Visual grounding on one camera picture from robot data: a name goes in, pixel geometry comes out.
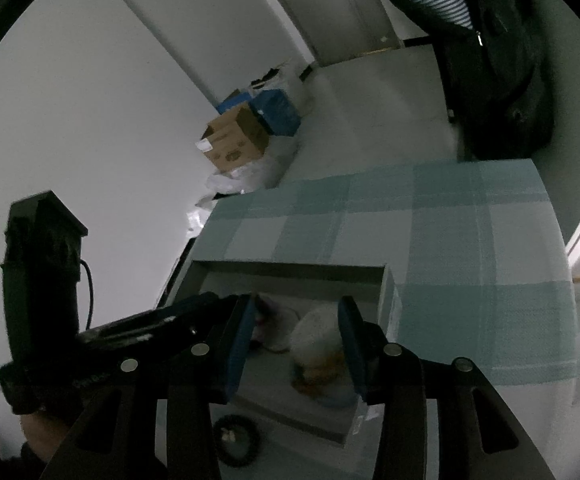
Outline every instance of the green and white plaid tablecloth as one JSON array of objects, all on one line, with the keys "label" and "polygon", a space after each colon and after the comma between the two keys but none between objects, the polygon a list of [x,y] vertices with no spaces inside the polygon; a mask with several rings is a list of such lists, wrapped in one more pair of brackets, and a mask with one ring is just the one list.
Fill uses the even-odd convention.
[{"label": "green and white plaid tablecloth", "polygon": [[530,160],[394,166],[225,198],[193,259],[387,265],[388,338],[421,358],[468,356],[500,385],[576,374],[563,239]]}]

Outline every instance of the gray door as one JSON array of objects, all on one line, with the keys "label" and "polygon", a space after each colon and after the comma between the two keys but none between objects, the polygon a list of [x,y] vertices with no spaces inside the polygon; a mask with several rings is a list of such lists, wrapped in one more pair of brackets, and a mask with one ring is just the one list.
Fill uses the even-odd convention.
[{"label": "gray door", "polygon": [[279,0],[321,66],[398,46],[380,0]]}]

